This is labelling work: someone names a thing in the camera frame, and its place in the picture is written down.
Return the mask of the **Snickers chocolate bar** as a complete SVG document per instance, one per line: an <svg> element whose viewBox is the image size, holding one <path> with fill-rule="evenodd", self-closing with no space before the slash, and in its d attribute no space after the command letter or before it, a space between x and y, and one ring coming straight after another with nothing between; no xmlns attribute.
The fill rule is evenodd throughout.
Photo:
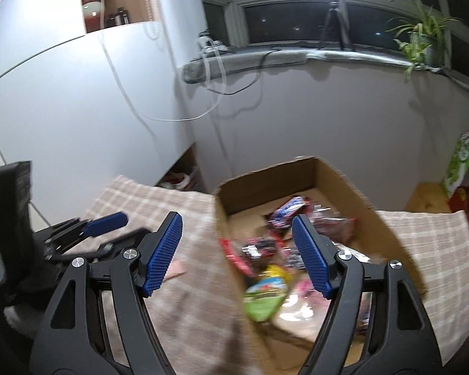
<svg viewBox="0 0 469 375"><path fill-rule="evenodd" d="M268 226L271 229L288 228L292 219L302 213L307 213L311 200L308 197L294 196L268 215Z"/></svg>

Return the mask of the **green snack bag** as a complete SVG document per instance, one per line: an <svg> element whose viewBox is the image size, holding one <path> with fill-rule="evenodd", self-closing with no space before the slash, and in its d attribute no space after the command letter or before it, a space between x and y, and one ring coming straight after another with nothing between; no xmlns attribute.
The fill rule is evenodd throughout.
<svg viewBox="0 0 469 375"><path fill-rule="evenodd" d="M457 139L441 185L448 198L459 187L469 187L469 130Z"/></svg>

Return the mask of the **red date cake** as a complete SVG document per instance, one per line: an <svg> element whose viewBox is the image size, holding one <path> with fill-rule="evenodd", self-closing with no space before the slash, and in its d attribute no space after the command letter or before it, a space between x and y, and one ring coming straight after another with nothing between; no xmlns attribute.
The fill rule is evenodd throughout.
<svg viewBox="0 0 469 375"><path fill-rule="evenodd" d="M241 245L233 240L220 239L219 244L231 266L248 279L256 279L282 248L282 241L272 236L251 238Z"/></svg>
<svg viewBox="0 0 469 375"><path fill-rule="evenodd" d="M356 233L357 219L355 217L331 217L315 214L310 221L318 234L327 236L333 242L342 245L348 245Z"/></svg>

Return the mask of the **green jelly cup snack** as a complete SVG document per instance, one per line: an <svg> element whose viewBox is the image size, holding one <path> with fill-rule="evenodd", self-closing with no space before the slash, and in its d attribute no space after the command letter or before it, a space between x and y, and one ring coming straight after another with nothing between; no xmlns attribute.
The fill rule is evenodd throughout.
<svg viewBox="0 0 469 375"><path fill-rule="evenodd" d="M283 278L271 277L259 281L245 291L245 314L256 323L268 321L283 304L288 291L288 285Z"/></svg>

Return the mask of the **white power strip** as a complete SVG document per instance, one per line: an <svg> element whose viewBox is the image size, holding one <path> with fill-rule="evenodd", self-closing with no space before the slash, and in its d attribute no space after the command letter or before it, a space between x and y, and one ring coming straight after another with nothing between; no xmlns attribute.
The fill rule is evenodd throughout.
<svg viewBox="0 0 469 375"><path fill-rule="evenodd" d="M208 36L199 36L197 42L200 53L207 57L215 56L216 54L225 54L229 51L221 41L214 41Z"/></svg>

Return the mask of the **pink plaid tablecloth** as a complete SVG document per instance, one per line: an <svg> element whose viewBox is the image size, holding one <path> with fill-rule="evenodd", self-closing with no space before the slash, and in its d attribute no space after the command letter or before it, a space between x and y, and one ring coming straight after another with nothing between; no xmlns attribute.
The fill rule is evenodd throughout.
<svg viewBox="0 0 469 375"><path fill-rule="evenodd" d="M214 198L141 185L118 176L87 211L115 212L128 230L159 227L175 211L184 233L175 254L184 269L145 302L154 329L178 374L257 374L240 307L215 237ZM380 217L415 261L426 285L424 307L444 362L469 338L469 225L461 212L383 211Z"/></svg>

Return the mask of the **green spider plant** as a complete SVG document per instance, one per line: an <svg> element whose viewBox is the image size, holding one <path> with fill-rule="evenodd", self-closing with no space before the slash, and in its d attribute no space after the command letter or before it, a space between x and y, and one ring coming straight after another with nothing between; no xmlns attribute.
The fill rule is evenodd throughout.
<svg viewBox="0 0 469 375"><path fill-rule="evenodd" d="M404 81L408 83L415 70L441 69L444 66L445 55L449 54L445 32L449 24L462 23L463 20L436 14L432 6L424 6L421 0L405 1L412 6L415 17L390 18L387 23L395 21L396 26L386 32L393 34L398 50L410 62L404 71Z"/></svg>

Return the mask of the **pink wrapped snack packet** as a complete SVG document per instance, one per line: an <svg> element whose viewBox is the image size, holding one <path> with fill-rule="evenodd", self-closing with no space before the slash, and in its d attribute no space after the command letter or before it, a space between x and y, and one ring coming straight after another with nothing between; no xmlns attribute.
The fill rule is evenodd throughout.
<svg viewBox="0 0 469 375"><path fill-rule="evenodd" d="M168 267L168 270L164 276L163 281L168 281L172 278L177 278L186 273L186 269L180 260L172 261Z"/></svg>

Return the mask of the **small yellow candy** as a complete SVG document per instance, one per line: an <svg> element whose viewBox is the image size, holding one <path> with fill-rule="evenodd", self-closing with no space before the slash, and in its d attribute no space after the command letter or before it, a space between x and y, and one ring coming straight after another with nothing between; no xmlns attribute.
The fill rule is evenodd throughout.
<svg viewBox="0 0 469 375"><path fill-rule="evenodd" d="M269 264L263 271L264 278L281 278L286 283L291 283L293 280L292 272L286 267L281 267L277 264Z"/></svg>

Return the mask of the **brown cardboard box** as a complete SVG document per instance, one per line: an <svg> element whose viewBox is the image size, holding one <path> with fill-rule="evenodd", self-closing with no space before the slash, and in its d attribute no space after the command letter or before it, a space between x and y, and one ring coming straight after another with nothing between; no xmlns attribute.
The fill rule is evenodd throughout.
<svg viewBox="0 0 469 375"><path fill-rule="evenodd" d="M237 301L265 266L290 252L291 221L320 218L332 238L367 257L398 260L420 295L427 287L419 268L368 199L323 159L302 157L242 174L218 186L214 195L218 239L229 264Z"/></svg>

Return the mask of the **grey windowsill cloth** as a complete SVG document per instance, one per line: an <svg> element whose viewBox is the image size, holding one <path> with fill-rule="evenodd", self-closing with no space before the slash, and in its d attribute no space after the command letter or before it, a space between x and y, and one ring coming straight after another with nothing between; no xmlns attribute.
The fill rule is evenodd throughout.
<svg viewBox="0 0 469 375"><path fill-rule="evenodd" d="M359 63L374 66L407 69L406 59L373 54L371 52L348 52L318 50L310 48L286 48L283 50L263 50L247 52L228 52L221 56L221 62L211 56L194 59L181 68L182 80L186 84L197 84L207 80L210 75L217 79L226 75L236 75L248 71L277 69L301 66L311 60L327 63Z"/></svg>

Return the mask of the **black light tripod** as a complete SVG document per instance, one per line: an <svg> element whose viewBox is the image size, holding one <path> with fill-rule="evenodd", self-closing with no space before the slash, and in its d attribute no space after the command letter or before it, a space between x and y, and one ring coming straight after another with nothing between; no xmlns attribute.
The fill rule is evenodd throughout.
<svg viewBox="0 0 469 375"><path fill-rule="evenodd" d="M337 46L341 51L355 51L349 36L349 25L345 14L340 8L340 0L329 0L329 8L325 14L324 25L318 41L318 49Z"/></svg>

